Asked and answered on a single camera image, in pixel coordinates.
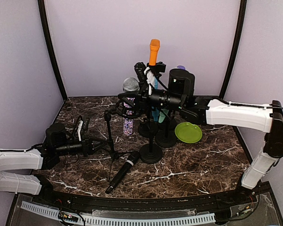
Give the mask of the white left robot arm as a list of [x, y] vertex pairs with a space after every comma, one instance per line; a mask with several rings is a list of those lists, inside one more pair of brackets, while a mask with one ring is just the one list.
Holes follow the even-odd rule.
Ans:
[[78, 136], [68, 136], [65, 125], [54, 123], [46, 129], [42, 144], [28, 149], [0, 149], [0, 192], [38, 195], [47, 205], [57, 202], [57, 194], [48, 187], [42, 188], [41, 181], [34, 175], [15, 174], [15, 170], [49, 170], [60, 163], [66, 155], [89, 156], [108, 144], [107, 140], [90, 137], [84, 139], [82, 127], [77, 128]]

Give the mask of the glitter purple silver-head microphone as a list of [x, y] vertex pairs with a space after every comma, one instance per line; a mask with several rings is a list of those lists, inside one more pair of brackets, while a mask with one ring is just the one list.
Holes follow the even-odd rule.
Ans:
[[[126, 78], [123, 82], [123, 91], [124, 92], [132, 92], [139, 90], [139, 82], [136, 78], [129, 77]], [[133, 134], [133, 119], [124, 118], [123, 123], [123, 133], [127, 136]]]

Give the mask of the black round-base stand front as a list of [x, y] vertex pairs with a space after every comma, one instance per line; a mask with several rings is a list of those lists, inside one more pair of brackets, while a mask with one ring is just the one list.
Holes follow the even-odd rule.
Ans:
[[160, 146], [154, 143], [154, 134], [149, 133], [149, 143], [143, 145], [140, 150], [140, 159], [147, 164], [159, 162], [163, 157], [163, 152]]

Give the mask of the black handheld microphone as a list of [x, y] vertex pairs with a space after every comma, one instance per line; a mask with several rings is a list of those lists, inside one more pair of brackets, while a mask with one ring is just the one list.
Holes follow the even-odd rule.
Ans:
[[138, 151], [133, 151], [128, 158], [126, 159], [126, 162], [123, 164], [121, 169], [118, 171], [118, 173], [113, 177], [113, 179], [110, 181], [108, 188], [106, 189], [105, 193], [109, 194], [115, 189], [119, 183], [123, 180], [125, 175], [128, 173], [128, 171], [131, 169], [132, 166], [134, 166], [137, 161], [140, 158], [140, 154]]

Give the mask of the black tripod microphone stand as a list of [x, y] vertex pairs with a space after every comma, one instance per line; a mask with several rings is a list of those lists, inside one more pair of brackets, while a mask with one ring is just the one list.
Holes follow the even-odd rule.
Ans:
[[125, 109], [121, 110], [122, 107], [125, 108], [124, 107], [124, 101], [118, 100], [114, 107], [112, 107], [111, 109], [106, 110], [104, 112], [104, 120], [107, 124], [107, 130], [108, 130], [108, 141], [107, 141], [107, 143], [108, 143], [108, 146], [110, 147], [109, 155], [111, 157], [111, 163], [110, 163], [109, 173], [108, 173], [108, 182], [110, 181], [110, 178], [111, 178], [111, 170], [112, 170], [112, 165], [113, 165], [114, 160], [118, 160], [121, 156], [124, 156], [126, 154], [132, 154], [133, 153], [133, 151], [117, 152], [115, 150], [115, 147], [114, 147], [114, 140], [113, 140], [113, 137], [112, 137], [110, 121], [111, 121], [112, 115], [114, 115], [114, 114], [117, 114], [121, 117], [124, 116]]

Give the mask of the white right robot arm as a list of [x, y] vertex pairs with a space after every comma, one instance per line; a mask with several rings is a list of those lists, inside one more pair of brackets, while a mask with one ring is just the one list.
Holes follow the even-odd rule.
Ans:
[[180, 68], [169, 72], [166, 90], [155, 89], [146, 68], [142, 87], [138, 91], [124, 92], [118, 98], [132, 107], [135, 117], [147, 108], [156, 107], [177, 111], [188, 122], [197, 125], [229, 125], [259, 130], [265, 133], [264, 146], [243, 173], [240, 187], [232, 192], [231, 200], [242, 204], [258, 181], [283, 157], [283, 107], [279, 101], [254, 105], [226, 102], [218, 97], [193, 94], [195, 76]]

